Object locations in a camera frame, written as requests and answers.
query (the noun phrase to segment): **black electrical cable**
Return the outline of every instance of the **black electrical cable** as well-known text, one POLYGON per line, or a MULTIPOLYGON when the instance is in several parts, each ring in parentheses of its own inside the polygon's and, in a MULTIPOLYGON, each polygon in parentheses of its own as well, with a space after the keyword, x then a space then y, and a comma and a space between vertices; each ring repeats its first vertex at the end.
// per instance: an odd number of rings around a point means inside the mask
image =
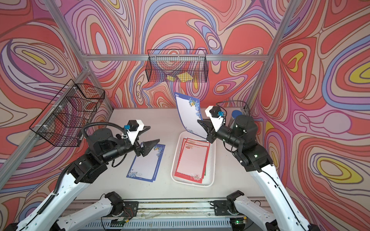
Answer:
POLYGON ((220 106, 220 105, 218 105, 219 103, 230 103, 230 102, 242 102, 242 103, 244 103, 244 104, 245 104, 245 106, 244 106, 244 110, 245 110, 245 107, 247 107, 247 108, 248 108, 248 114, 250 115, 250 108, 249 108, 249 106, 248 106, 247 102, 242 101, 242 100, 228 100, 228 101, 222 101, 222 102, 218 102, 218 103, 216 103, 216 105, 217 105, 217 106, 220 106))
POLYGON ((222 108, 225 111, 225 120, 226 120, 226 116, 228 115, 228 112, 225 110, 225 108, 223 108, 220 105, 218 105, 218 103, 216 103, 216 105, 219 106, 220 108, 222 108))
POLYGON ((256 203, 256 201, 258 201, 258 202, 259 202, 259 206, 261 207, 261 201, 259 201, 259 200, 255 200, 255 203, 256 203))
MULTIPOLYGON (((272 176, 270 176, 270 174, 268 174, 267 172, 263 171, 262 169, 255 168, 255 167, 250 167, 250 166, 247 166, 247 167, 248 167, 248 168, 255 169, 255 170, 257 170, 257 171, 261 171, 261 172, 265 173, 266 175, 268 175, 268 176, 271 178, 271 180, 273 180, 273 181, 274 181, 275 185, 277 185, 277 186, 278 186, 278 184, 277 184, 277 182, 274 180, 274 178, 273 178, 272 176)), ((284 197, 285 201, 288 203, 289 208, 290 208, 290 210, 292 211, 292 213, 294 214, 295 218, 297 219, 297 221, 299 221, 299 219, 298 219, 297 215, 295 214, 295 212, 294 212, 293 208, 291 207, 291 205, 290 205, 290 203, 289 203, 288 199, 286 198, 286 196, 284 195, 283 191, 281 190, 281 188, 280 188, 280 187, 278 187, 278 188, 279 188, 279 190, 280 190, 281 194, 283 195, 283 197, 284 197)), ((303 227, 303 225, 302 225, 301 223, 299 223, 299 224, 301 225, 302 229, 303 229, 304 231, 306 231, 306 229, 303 227)))
POLYGON ((105 231, 107 231, 106 229, 105 229, 105 227, 104 227, 104 225, 103 225, 103 219, 102 219, 102 217, 100 217, 100 221, 101 221, 101 226, 103 226, 103 229, 105 230, 105 231))
POLYGON ((251 227, 253 225, 253 223, 254 222, 252 221, 252 224, 250 224, 248 227, 246 227, 245 229, 243 229, 243 231, 246 230, 247 228, 251 227))
POLYGON ((122 160, 118 164, 116 164, 115 166, 113 166, 113 164, 114 164, 114 160, 113 160, 111 166, 114 167, 114 168, 117 167, 118 165, 120 165, 125 160, 126 156, 127 156, 127 153, 123 156, 122 160))
POLYGON ((27 223, 27 225, 25 225, 23 228, 21 228, 19 231, 21 231, 21 230, 23 230, 25 227, 27 227, 32 221, 33 221, 33 219, 35 219, 36 217, 37 217, 37 215, 38 214, 36 214, 36 216, 34 216, 31 220, 30 220, 30 222, 28 222, 27 223))
POLYGON ((55 188, 54 188, 54 191, 53 191, 53 194, 49 196, 49 198, 47 199, 47 201, 45 202, 45 204, 37 211, 37 214, 41 214, 47 207, 48 205, 51 203, 51 201, 54 199, 54 197, 57 195, 58 191, 59 191, 59 187, 60 187, 60 184, 62 183, 62 179, 65 175, 65 173, 67 172, 68 168, 72 165, 73 163, 70 163, 69 165, 67 165, 67 167, 65 167, 62 172, 60 173, 59 177, 58 177, 58 180, 57 180, 57 183, 55 185, 55 188))
POLYGON ((98 125, 107 125, 107 126, 111 126, 111 127, 114 127, 114 128, 117 128, 118 130, 120 130, 124 135, 127 134, 127 131, 126 129, 122 128, 121 126, 115 124, 115 123, 110 123, 110 122, 93 122, 93 123, 88 123, 86 124, 82 129, 81 129, 81 132, 82 132, 82 135, 84 135, 85 138, 89 137, 86 133, 86 129, 88 129, 89 127, 92 127, 92 126, 98 126, 98 125))
POLYGON ((226 205, 219 205, 219 204, 215 203, 214 201, 209 202, 209 204, 213 207, 228 208, 226 205))

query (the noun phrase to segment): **blue round object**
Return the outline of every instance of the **blue round object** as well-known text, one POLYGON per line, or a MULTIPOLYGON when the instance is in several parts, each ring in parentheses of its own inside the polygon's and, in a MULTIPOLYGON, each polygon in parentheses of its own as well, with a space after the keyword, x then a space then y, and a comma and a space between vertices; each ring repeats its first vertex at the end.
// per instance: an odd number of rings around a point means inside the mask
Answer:
POLYGON ((233 110, 231 116, 235 119, 238 115, 242 115, 243 113, 239 110, 233 110))

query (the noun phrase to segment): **wire mesh basket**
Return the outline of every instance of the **wire mesh basket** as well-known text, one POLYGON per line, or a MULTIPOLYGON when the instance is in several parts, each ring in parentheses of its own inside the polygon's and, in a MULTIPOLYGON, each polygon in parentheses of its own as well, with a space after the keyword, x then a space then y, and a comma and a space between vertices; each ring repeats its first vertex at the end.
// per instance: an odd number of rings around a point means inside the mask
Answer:
POLYGON ((67 91, 65 97, 53 105, 52 113, 45 122, 36 124, 40 115, 50 108, 51 102, 30 126, 33 132, 56 147, 78 147, 83 139, 81 128, 92 121, 105 98, 103 89, 90 84, 73 82, 67 91))
POLYGON ((207 82, 205 49, 153 49, 148 50, 148 55, 148 82, 207 82))

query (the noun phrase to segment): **yellow sponge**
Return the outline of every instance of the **yellow sponge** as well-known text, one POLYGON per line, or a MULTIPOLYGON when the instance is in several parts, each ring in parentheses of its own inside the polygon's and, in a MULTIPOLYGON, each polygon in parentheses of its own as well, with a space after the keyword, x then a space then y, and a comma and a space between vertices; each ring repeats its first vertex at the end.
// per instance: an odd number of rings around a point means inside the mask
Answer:
POLYGON ((170 75, 167 75, 167 80, 170 80, 170 81, 175 81, 175 78, 170 76, 170 75))
POLYGON ((178 74, 177 77, 181 80, 181 82, 186 82, 193 79, 193 77, 187 72, 178 74))

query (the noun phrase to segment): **stationery paper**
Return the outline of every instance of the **stationery paper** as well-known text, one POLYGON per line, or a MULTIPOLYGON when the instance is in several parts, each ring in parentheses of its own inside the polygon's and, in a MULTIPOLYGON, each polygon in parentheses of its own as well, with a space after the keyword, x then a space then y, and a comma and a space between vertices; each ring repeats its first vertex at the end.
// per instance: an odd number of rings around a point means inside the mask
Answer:
POLYGON ((210 146, 210 142, 207 142, 207 141, 202 141, 202 140, 194 140, 192 138, 187 138, 186 141, 188 143, 192 143, 192 144, 195 144, 195 145, 202 145, 202 146, 210 146))
MULTIPOLYGON (((187 139, 188 143, 193 143, 193 144, 197 144, 197 145, 204 145, 204 146, 210 146, 210 142, 208 141, 202 141, 202 140, 194 140, 194 139, 191 139, 191 138, 188 138, 187 139)), ((204 171, 204 176, 206 175, 207 173, 207 166, 206 166, 206 170, 204 171)))
POLYGON ((149 182, 155 181, 164 147, 165 145, 157 144, 147 156, 135 156, 126 177, 149 182))
POLYGON ((183 139, 175 176, 202 183, 204 178, 209 145, 188 143, 183 139))
POLYGON ((200 101, 197 98, 177 92, 175 92, 175 99, 177 111, 184 128, 190 133, 206 138, 207 132, 198 123, 198 119, 202 119, 200 101))

